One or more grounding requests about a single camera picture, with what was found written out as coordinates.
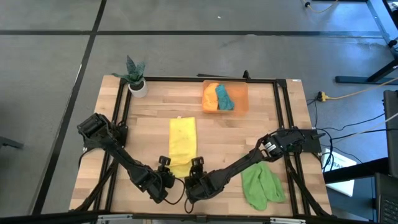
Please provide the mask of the white plant pot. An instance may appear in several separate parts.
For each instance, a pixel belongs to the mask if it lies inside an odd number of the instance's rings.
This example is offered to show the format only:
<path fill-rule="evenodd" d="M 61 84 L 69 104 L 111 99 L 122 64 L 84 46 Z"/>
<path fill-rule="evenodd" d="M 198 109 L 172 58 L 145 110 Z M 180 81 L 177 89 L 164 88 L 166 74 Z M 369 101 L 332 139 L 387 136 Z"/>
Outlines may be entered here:
<path fill-rule="evenodd" d="M 128 84 L 129 91 L 136 98 L 143 98 L 148 94 L 148 87 L 145 80 L 138 85 Z"/>

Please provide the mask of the orange plastic basket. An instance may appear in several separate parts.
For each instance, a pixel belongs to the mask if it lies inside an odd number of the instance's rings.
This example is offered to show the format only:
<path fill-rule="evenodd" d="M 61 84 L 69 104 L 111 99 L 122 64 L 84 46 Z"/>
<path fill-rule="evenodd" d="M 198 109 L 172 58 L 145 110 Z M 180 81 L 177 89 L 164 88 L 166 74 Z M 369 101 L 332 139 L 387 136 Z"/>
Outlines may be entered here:
<path fill-rule="evenodd" d="M 234 103 L 233 110 L 217 110 L 214 112 L 205 112 L 210 114 L 228 114 L 234 116 L 242 116 L 248 112 L 249 100 L 248 100 L 248 84 L 244 82 L 228 82 L 221 80 L 205 80 L 203 81 L 203 91 L 210 83 L 219 83 L 224 85 L 229 97 Z"/>

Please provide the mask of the teal microfiber towel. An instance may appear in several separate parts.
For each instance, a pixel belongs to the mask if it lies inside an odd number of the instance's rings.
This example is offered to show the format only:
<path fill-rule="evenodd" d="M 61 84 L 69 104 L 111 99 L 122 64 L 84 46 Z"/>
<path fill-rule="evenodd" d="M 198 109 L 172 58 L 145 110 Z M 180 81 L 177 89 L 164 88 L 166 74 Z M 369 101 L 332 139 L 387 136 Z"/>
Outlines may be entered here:
<path fill-rule="evenodd" d="M 216 87 L 216 95 L 218 98 L 218 109 L 219 110 L 233 110 L 234 103 L 228 95 L 224 85 L 218 85 Z"/>

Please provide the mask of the black desk edge bar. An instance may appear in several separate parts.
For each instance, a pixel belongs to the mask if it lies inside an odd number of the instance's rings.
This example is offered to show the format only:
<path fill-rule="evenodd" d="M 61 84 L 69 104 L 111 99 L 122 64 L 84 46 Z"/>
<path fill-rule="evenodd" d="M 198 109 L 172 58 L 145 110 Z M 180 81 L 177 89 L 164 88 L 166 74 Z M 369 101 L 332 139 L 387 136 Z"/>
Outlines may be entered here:
<path fill-rule="evenodd" d="M 328 171 L 323 174 L 323 177 L 326 184 L 331 184 L 370 177 L 375 173 L 389 174 L 389 160 L 387 157 Z"/>

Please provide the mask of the orange microfiber towel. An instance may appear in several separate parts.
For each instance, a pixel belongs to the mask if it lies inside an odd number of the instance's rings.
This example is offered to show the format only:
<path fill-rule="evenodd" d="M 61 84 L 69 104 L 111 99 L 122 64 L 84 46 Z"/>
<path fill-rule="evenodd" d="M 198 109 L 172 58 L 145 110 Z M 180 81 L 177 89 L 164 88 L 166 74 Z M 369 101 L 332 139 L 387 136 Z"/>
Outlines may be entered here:
<path fill-rule="evenodd" d="M 218 110 L 218 96 L 216 88 L 219 83 L 210 83 L 203 91 L 202 108 L 204 112 L 214 112 Z"/>

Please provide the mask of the black beam with silver brackets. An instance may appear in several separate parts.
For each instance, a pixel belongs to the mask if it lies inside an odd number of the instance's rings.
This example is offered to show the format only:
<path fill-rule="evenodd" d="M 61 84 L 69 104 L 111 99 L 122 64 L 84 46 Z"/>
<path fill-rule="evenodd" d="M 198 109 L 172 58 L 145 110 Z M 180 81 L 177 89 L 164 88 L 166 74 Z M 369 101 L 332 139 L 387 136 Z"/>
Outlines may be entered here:
<path fill-rule="evenodd" d="M 115 220 L 176 220 L 182 222 L 261 222 L 264 224 L 383 224 L 348 220 L 333 216 L 319 217 L 296 215 L 292 217 L 273 216 L 229 216 L 229 215 L 181 215 L 157 213 L 111 213 L 105 210 L 72 211 L 65 213 L 48 213 L 14 217 L 0 217 L 0 224 L 82 224 L 90 222 L 107 222 Z"/>

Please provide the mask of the green artificial plant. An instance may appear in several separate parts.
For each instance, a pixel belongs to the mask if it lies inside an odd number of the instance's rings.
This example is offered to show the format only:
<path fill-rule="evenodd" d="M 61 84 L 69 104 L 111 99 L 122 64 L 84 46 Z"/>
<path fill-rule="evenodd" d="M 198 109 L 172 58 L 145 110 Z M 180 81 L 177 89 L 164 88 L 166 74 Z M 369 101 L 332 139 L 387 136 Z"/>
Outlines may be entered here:
<path fill-rule="evenodd" d="M 138 85 L 144 81 L 144 70 L 146 64 L 144 61 L 135 63 L 130 56 L 126 56 L 126 69 L 127 74 L 120 75 L 117 73 L 112 73 L 114 77 L 122 78 L 126 82 L 132 85 Z"/>

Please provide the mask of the yellow microfiber towel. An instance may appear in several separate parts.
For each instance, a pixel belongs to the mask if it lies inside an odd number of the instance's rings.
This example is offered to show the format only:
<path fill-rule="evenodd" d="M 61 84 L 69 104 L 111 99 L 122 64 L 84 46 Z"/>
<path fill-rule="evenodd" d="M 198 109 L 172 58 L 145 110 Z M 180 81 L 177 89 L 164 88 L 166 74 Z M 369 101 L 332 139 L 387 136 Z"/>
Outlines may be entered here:
<path fill-rule="evenodd" d="M 169 123 L 169 168 L 178 178 L 189 176 L 191 160 L 197 156 L 197 128 L 194 117 L 174 118 Z"/>

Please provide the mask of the green microfiber towel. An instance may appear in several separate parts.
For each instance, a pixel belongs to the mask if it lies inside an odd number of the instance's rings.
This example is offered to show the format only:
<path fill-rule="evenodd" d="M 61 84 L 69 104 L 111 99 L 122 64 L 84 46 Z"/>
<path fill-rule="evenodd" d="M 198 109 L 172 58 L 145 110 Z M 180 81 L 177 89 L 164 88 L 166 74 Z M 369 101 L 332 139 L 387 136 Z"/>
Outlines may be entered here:
<path fill-rule="evenodd" d="M 251 165 L 241 173 L 243 194 L 255 210 L 264 211 L 268 202 L 286 200 L 282 183 L 266 162 Z"/>

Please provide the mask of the white printed box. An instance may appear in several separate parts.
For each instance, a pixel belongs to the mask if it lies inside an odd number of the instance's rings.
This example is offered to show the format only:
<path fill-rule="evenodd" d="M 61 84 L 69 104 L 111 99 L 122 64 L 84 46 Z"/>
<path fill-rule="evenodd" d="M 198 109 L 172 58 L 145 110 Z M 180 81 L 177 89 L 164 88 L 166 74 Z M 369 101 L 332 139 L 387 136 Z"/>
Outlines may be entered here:
<path fill-rule="evenodd" d="M 354 166 L 357 164 L 356 161 L 342 156 L 335 151 L 331 152 L 327 147 L 322 149 L 321 162 L 323 172 L 329 172 L 340 168 Z M 326 186 L 346 196 L 353 196 L 354 180 L 336 182 L 332 184 L 327 184 Z"/>

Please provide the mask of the black desk leg frame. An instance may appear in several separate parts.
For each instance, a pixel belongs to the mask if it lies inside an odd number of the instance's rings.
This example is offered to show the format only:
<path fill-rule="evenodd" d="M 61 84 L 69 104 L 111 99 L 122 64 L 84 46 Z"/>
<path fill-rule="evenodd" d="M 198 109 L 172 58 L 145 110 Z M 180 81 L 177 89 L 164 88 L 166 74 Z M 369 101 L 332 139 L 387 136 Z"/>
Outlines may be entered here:
<path fill-rule="evenodd" d="M 365 3 L 373 16 L 374 21 L 381 32 L 382 38 L 386 42 L 386 47 L 391 52 L 393 59 L 387 65 L 383 66 L 368 77 L 336 76 L 335 82 L 343 84 L 398 85 L 398 77 L 388 77 L 392 72 L 398 71 L 398 36 L 395 38 L 390 37 L 371 0 L 365 0 Z"/>

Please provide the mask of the black keyboard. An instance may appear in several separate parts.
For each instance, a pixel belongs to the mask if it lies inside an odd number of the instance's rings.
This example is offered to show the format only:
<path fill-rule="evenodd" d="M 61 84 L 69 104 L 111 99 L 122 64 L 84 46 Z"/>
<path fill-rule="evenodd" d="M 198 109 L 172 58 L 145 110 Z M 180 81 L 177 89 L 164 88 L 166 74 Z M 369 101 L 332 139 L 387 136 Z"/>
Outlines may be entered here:
<path fill-rule="evenodd" d="M 377 222 L 398 224 L 398 179 L 375 174 Z"/>

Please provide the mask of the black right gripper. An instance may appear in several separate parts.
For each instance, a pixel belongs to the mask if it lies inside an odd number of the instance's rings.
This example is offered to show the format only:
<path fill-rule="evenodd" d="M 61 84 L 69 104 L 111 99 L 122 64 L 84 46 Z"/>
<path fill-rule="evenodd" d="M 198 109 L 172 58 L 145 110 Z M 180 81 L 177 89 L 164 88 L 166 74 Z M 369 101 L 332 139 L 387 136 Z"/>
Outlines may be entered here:
<path fill-rule="evenodd" d="M 204 158 L 202 156 L 191 160 L 191 175 L 202 175 Z M 224 189 L 224 176 L 221 174 L 207 174 L 201 179 L 196 177 L 186 177 L 186 195 L 192 204 L 199 200 L 207 200 L 215 197 Z"/>

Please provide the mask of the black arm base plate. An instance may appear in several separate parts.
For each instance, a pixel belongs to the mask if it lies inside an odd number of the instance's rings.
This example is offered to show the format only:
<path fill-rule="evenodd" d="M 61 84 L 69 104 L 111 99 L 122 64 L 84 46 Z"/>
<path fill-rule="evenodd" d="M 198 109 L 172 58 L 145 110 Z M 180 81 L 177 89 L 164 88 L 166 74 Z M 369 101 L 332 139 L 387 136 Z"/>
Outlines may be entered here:
<path fill-rule="evenodd" d="M 323 136 L 314 129 L 292 128 L 279 130 L 277 140 L 287 152 L 321 152 Z"/>
<path fill-rule="evenodd" d="M 83 145 L 87 148 L 122 147 L 126 145 L 127 126 L 103 125 L 94 128 L 79 129 L 83 136 Z"/>

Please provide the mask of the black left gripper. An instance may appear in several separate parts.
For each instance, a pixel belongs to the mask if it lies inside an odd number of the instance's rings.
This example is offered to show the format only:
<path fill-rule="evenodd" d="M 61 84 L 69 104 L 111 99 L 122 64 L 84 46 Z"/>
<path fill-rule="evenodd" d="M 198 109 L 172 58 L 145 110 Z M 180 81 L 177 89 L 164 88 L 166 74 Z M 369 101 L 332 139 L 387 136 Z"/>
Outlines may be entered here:
<path fill-rule="evenodd" d="M 159 157 L 158 170 L 169 170 L 171 158 Z M 144 188 L 155 203 L 160 203 L 168 196 L 166 189 L 171 189 L 175 183 L 175 176 L 170 172 L 153 172 L 144 184 Z"/>

